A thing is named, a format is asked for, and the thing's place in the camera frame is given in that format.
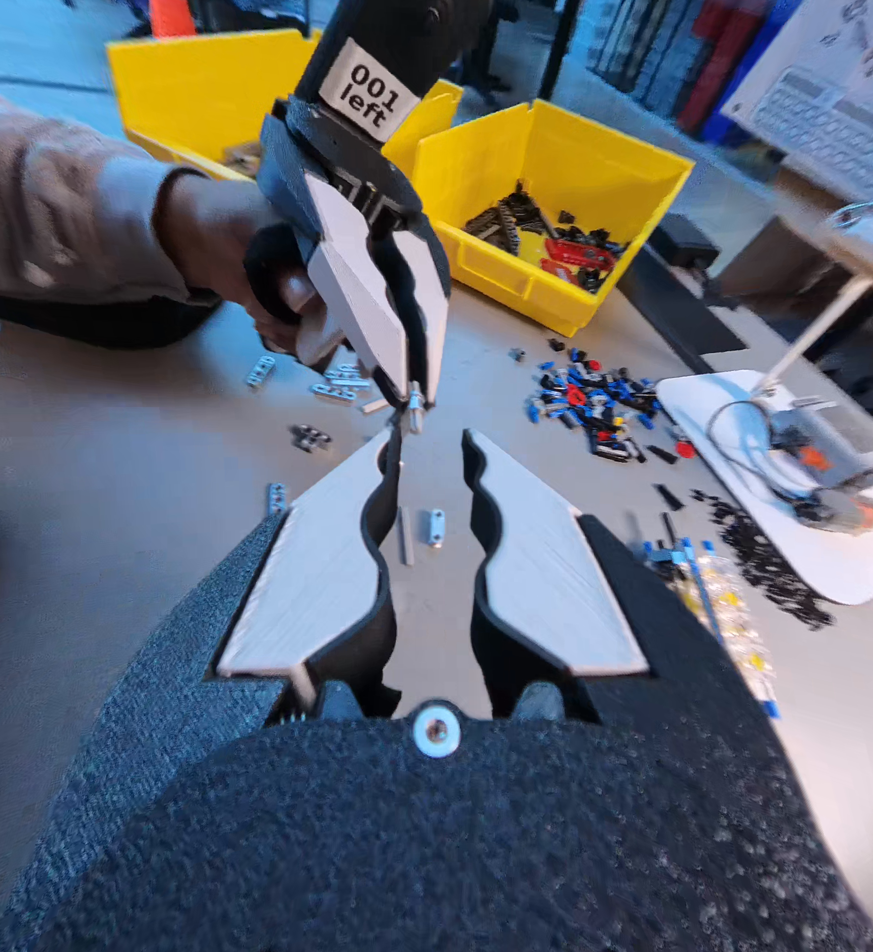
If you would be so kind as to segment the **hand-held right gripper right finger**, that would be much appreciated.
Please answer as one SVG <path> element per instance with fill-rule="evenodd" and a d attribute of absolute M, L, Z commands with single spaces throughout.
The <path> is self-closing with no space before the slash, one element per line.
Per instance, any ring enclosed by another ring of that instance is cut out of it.
<path fill-rule="evenodd" d="M 470 529 L 483 549 L 470 640 L 496 719 L 551 684 L 567 714 L 597 718 L 583 685 L 650 674 L 582 512 L 478 430 L 461 440 Z"/>

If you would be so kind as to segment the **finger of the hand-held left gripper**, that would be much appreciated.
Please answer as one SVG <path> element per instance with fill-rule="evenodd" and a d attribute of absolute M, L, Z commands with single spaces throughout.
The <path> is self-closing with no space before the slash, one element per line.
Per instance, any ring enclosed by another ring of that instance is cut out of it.
<path fill-rule="evenodd" d="M 332 347 L 348 341 L 365 368 L 383 374 L 400 407 L 409 399 L 407 335 L 370 255 L 368 224 L 329 183 L 313 174 L 304 180 L 321 225 L 307 274 L 323 311 L 302 318 L 297 356 L 314 366 Z"/>
<path fill-rule="evenodd" d="M 452 277 L 446 252 L 431 227 L 393 232 L 376 243 L 376 264 L 405 333 L 407 387 L 422 407 L 437 402 Z"/>

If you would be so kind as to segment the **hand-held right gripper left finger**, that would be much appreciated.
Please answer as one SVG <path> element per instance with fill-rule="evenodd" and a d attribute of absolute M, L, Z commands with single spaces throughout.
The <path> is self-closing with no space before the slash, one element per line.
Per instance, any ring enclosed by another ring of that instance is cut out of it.
<path fill-rule="evenodd" d="M 384 427 L 277 522 L 216 649 L 217 679 L 282 680 L 301 711 L 346 684 L 364 716 L 392 716 L 383 683 L 396 621 L 381 544 L 397 516 L 402 431 Z"/>

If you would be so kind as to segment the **yellow bin with red panels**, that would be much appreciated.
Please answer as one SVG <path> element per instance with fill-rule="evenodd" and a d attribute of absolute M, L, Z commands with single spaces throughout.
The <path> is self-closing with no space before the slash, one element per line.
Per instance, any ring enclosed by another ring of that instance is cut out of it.
<path fill-rule="evenodd" d="M 423 138 L 410 180 L 440 238 L 452 277 L 563 337 L 586 327 L 669 211 L 693 163 L 607 125 L 535 101 Z M 551 256 L 528 235 L 518 255 L 464 231 L 517 183 L 558 224 L 625 245 L 596 294 L 539 266 Z"/>

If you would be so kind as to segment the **person's left forearm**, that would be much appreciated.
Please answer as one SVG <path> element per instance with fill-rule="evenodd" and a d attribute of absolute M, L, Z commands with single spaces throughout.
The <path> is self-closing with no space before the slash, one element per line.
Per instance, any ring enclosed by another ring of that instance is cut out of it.
<path fill-rule="evenodd" d="M 0 96 L 0 298 L 32 303 L 211 303 L 189 289 L 155 218 L 187 167 Z"/>

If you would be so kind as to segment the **grey desk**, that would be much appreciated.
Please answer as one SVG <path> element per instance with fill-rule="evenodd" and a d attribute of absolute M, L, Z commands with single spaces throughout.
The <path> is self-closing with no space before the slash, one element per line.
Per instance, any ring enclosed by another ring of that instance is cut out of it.
<path fill-rule="evenodd" d="M 683 536 L 710 539 L 692 489 L 727 498 L 699 460 L 668 466 L 592 456 L 580 433 L 530 423 L 524 401 L 548 334 L 454 289 L 437 407 L 404 443 L 400 502 L 416 564 L 391 565 L 398 635 L 384 681 L 397 715 L 446 698 L 474 718 L 490 703 L 469 625 L 482 548 L 470 532 L 461 435 L 483 432 L 581 511 L 639 549 L 664 537 L 664 483 L 685 504 Z M 509 351 L 523 349 L 522 363 Z M 262 349 L 244 311 L 225 307 L 160 351 L 109 352 L 22 327 L 0 330 L 0 907 L 30 856 L 50 798 L 114 683 L 157 624 L 261 521 L 265 489 L 303 493 L 377 432 L 311 394 L 314 375 L 282 359 L 260 389 Z M 327 448 L 296 446 L 313 427 Z M 445 542 L 428 522 L 445 512 Z M 873 601 L 832 606 L 811 631 L 761 592 L 746 596 L 773 656 L 778 737 L 822 834 L 873 917 Z"/>

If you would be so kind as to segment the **scattered chrome beams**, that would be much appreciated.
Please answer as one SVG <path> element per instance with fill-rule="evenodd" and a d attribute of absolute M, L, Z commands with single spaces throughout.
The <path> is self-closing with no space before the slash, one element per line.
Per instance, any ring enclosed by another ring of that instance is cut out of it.
<path fill-rule="evenodd" d="M 247 377 L 249 387 L 263 384 L 276 365 L 273 355 L 262 356 Z M 383 409 L 395 411 L 386 400 L 377 401 Z M 334 471 L 297 498 L 291 506 L 276 509 L 274 530 L 266 551 L 277 544 L 277 550 L 291 551 L 292 559 L 314 554 L 319 547 L 316 534 L 341 530 L 346 545 L 356 545 L 356 552 L 368 546 L 371 554 L 386 538 L 398 516 L 397 495 L 401 473 L 401 423 L 404 414 L 395 411 L 383 430 L 360 447 Z M 327 448 L 330 437 L 313 427 L 295 429 L 299 437 L 295 445 L 304 448 Z M 428 544 L 440 548 L 445 542 L 445 512 L 435 509 L 428 522 Z"/>

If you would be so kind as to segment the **transparent engine block assembly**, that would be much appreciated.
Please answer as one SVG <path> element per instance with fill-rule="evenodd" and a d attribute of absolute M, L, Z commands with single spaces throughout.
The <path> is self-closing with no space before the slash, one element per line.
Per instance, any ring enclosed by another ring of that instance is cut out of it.
<path fill-rule="evenodd" d="M 644 564 L 673 591 L 712 634 L 771 720 L 780 720 L 771 652 L 755 630 L 733 565 L 709 541 L 693 544 L 672 514 L 660 516 L 664 537 L 645 541 Z"/>

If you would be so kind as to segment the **pile of small coloured connectors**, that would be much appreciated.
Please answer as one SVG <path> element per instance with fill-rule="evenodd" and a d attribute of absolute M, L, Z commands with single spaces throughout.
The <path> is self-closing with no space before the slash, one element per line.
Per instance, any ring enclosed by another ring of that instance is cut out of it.
<path fill-rule="evenodd" d="M 637 378 L 626 367 L 607 367 L 577 348 L 561 351 L 563 361 L 536 365 L 533 389 L 524 402 L 532 424 L 558 422 L 580 433 L 594 457 L 618 464 L 644 465 L 645 449 L 635 429 L 652 431 L 661 412 L 656 383 Z"/>

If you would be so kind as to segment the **orange traffic cone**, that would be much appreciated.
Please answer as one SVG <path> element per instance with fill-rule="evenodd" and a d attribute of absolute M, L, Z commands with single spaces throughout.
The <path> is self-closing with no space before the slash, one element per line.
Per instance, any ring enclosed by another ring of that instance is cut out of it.
<path fill-rule="evenodd" d="M 149 22 L 157 40 L 184 39 L 197 36 L 190 2 L 149 1 Z"/>

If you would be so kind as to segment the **black power adapter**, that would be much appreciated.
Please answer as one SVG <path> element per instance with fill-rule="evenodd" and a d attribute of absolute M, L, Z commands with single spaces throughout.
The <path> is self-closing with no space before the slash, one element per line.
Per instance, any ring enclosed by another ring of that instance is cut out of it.
<path fill-rule="evenodd" d="M 647 244 L 671 268 L 707 270 L 721 254 L 721 248 L 690 218 L 673 212 L 661 218 Z"/>

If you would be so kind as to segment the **stack of grey crates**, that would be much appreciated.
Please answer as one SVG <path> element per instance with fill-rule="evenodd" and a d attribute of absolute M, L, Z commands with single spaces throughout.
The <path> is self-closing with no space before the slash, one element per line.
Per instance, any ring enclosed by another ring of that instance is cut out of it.
<path fill-rule="evenodd" d="M 693 27 L 703 1 L 588 2 L 585 65 L 646 112 L 674 118 L 708 44 Z"/>

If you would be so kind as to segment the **wooden book stand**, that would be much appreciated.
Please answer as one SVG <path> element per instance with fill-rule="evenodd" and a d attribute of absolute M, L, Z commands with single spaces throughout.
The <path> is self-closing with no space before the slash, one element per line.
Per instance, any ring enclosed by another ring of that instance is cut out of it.
<path fill-rule="evenodd" d="M 737 369 L 675 377 L 657 385 L 662 407 L 733 499 L 821 598 L 843 605 L 873 599 L 873 531 L 849 535 L 800 524 L 791 508 L 817 488 L 873 483 L 873 416 L 835 384 L 816 379 L 809 391 L 807 351 L 873 291 L 873 200 L 859 201 L 816 222 L 820 249 L 850 277 L 834 301 L 769 369 Z M 772 446 L 770 414 L 801 403 L 842 407 L 843 432 L 859 456 L 848 482 L 815 482 L 785 452 Z"/>

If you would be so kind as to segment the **grey motor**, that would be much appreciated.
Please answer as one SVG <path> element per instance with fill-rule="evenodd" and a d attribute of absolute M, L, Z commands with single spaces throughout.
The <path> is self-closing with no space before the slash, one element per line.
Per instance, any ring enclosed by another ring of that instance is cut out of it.
<path fill-rule="evenodd" d="M 873 531 L 873 483 L 818 487 L 790 506 L 800 524 L 808 528 L 849 535 Z"/>

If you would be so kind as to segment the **stack of red crates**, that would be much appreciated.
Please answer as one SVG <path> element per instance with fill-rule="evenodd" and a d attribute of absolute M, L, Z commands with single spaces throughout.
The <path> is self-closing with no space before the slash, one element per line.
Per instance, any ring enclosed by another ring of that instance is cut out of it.
<path fill-rule="evenodd" d="M 762 25 L 766 6 L 765 1 L 703 3 L 692 35 L 710 49 L 678 118 L 683 132 L 692 136 L 700 133 Z"/>

